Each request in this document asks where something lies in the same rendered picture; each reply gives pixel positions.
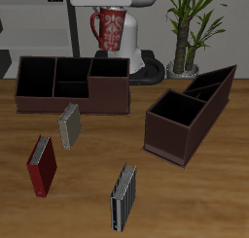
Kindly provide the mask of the red patterned mug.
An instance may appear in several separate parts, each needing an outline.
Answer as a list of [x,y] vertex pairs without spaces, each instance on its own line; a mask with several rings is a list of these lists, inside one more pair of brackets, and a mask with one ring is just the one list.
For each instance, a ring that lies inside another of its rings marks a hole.
[[[125,24],[126,10],[112,7],[101,8],[99,13],[90,17],[91,31],[98,41],[98,45],[105,51],[118,51],[121,46]],[[94,21],[99,17],[99,31],[96,31]]]

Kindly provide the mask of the black striped book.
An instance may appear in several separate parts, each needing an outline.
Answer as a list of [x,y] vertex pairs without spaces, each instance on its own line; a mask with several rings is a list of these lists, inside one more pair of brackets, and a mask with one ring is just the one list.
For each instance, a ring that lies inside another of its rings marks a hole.
[[124,165],[110,195],[112,229],[122,232],[136,197],[136,167]]

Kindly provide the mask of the red book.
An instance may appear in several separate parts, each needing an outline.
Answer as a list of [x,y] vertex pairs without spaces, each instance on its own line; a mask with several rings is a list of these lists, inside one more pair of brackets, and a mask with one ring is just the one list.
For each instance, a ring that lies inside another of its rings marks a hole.
[[26,167],[36,196],[46,197],[57,168],[51,137],[39,136]]

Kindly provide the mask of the white shelf unit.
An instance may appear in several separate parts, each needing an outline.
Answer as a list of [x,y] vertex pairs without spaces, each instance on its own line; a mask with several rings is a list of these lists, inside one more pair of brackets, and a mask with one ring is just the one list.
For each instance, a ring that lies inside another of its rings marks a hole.
[[0,50],[79,57],[76,10],[70,0],[0,0]]

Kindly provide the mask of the green pot plant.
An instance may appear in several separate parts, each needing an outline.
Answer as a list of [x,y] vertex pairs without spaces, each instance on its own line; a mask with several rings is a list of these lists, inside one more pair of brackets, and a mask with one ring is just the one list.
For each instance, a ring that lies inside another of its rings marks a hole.
[[199,69],[194,65],[196,51],[200,48],[208,48],[206,41],[212,36],[224,33],[225,29],[219,29],[223,17],[217,18],[210,26],[209,19],[213,10],[200,16],[199,13],[214,0],[170,0],[173,8],[166,13],[174,14],[171,19],[174,27],[172,32],[176,35],[176,50],[174,60],[166,66],[168,79],[194,79]]

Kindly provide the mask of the grey book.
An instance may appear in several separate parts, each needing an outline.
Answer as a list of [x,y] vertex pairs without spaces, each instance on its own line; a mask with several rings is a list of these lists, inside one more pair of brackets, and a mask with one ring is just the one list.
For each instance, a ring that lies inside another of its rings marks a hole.
[[62,147],[65,150],[71,150],[82,131],[78,104],[68,105],[58,119],[58,126]]

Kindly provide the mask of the dark brown desk caddy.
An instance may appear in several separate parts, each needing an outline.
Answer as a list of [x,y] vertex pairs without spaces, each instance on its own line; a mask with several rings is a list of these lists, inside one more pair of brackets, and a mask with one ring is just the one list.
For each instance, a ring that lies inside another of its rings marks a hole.
[[129,61],[104,57],[22,56],[15,99],[20,113],[129,113]]
[[179,93],[167,90],[147,111],[142,150],[185,168],[229,103],[236,67],[197,76]]

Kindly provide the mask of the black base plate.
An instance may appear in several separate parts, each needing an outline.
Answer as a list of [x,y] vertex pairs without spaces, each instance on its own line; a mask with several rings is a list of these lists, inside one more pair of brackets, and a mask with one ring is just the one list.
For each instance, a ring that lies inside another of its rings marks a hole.
[[109,57],[107,51],[98,51],[92,59],[89,76],[110,87],[129,85],[157,85],[165,74],[164,66],[155,59],[152,51],[142,51],[142,67],[130,74],[128,57]]

